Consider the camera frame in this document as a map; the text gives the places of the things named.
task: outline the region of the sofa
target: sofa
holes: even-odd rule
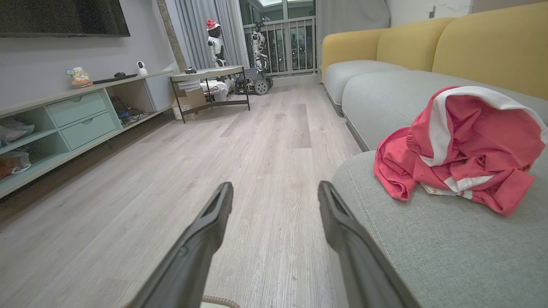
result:
[[[349,48],[358,42],[361,52]],[[422,307],[548,306],[548,151],[508,217],[417,186],[392,199],[373,174],[375,149],[411,126],[438,90],[477,85],[548,123],[548,2],[325,38],[322,80],[364,150],[332,183]],[[335,270],[336,258],[330,254]],[[338,307],[340,273],[333,272]]]

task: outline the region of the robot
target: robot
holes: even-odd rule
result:
[[[207,45],[209,47],[209,54],[213,67],[227,66],[225,60],[225,47],[221,39],[221,25],[211,19],[207,20],[207,32],[209,34]],[[200,83],[202,89],[207,91],[207,85],[205,82]],[[220,90],[224,90],[227,93],[234,89],[234,79],[231,76],[218,77],[217,81],[209,82],[209,89],[217,87]]]
[[[254,67],[246,69],[247,79],[244,79],[241,74],[235,75],[235,91],[237,93],[243,93],[244,88],[247,87],[250,93],[264,95],[272,88],[272,78],[265,75],[266,70],[270,66],[268,57],[262,53],[265,47],[265,37],[261,33],[263,26],[262,21],[257,22],[251,34],[251,47],[255,61]]]
[[[253,59],[255,60],[255,67],[258,72],[262,72],[264,69],[269,67],[268,57],[262,53],[265,36],[261,33],[261,28],[265,24],[262,21],[259,21],[255,24],[255,29],[253,34],[251,34],[251,47],[253,49]]]

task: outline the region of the electronic device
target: electronic device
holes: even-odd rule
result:
[[[119,0],[0,1],[0,37],[42,36],[130,35]]]
[[[105,83],[105,82],[112,82],[112,81],[116,81],[116,80],[121,80],[121,79],[126,79],[126,78],[132,78],[132,77],[135,77],[135,76],[137,76],[137,74],[125,75],[125,76],[122,76],[122,77],[116,77],[116,78],[110,78],[110,79],[97,80],[97,81],[94,81],[93,84],[99,84],[99,83]]]
[[[375,240],[346,206],[333,185],[321,181],[319,212],[329,245],[339,263],[332,262],[335,276],[342,274],[344,291],[336,290],[337,301],[346,307],[419,308],[407,286],[384,256]]]
[[[139,68],[139,75],[146,75],[149,72],[147,72],[145,68],[145,63],[143,61],[137,62],[137,67]]]
[[[195,74],[197,71],[191,67],[188,70],[185,70],[185,74]]]
[[[232,183],[222,183],[125,308],[198,308],[213,254],[232,211]]]

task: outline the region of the figurine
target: figurine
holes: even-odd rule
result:
[[[93,82],[89,79],[88,73],[86,73],[81,67],[75,67],[72,70],[74,71],[74,75],[71,75],[73,87],[83,88],[93,84]]]

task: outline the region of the white stripe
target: white stripe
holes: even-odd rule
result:
[[[447,185],[447,187],[449,187],[452,191],[460,192],[459,187],[453,177],[447,178],[447,180],[443,181],[443,183]]]
[[[492,179],[494,176],[495,175],[492,174],[492,175],[477,176],[475,178],[464,178],[462,180],[458,180],[456,182],[456,186],[459,191],[467,190],[474,186],[478,186],[487,182],[488,180]]]
[[[458,196],[456,192],[453,192],[451,190],[443,190],[443,189],[437,189],[432,186],[428,186],[424,183],[419,182],[420,185],[426,190],[427,193],[431,195],[440,195],[440,196]]]
[[[463,194],[463,198],[466,198],[468,200],[472,200],[473,194],[471,190],[465,190]]]
[[[523,110],[536,121],[540,127],[540,138],[548,144],[548,128],[532,109],[523,106],[508,96],[483,87],[460,87],[443,91],[433,100],[430,114],[429,137],[433,150],[433,158],[422,157],[429,167],[440,166],[447,158],[447,148],[451,141],[451,132],[447,126],[446,99],[451,95],[472,95],[483,99],[498,110]]]

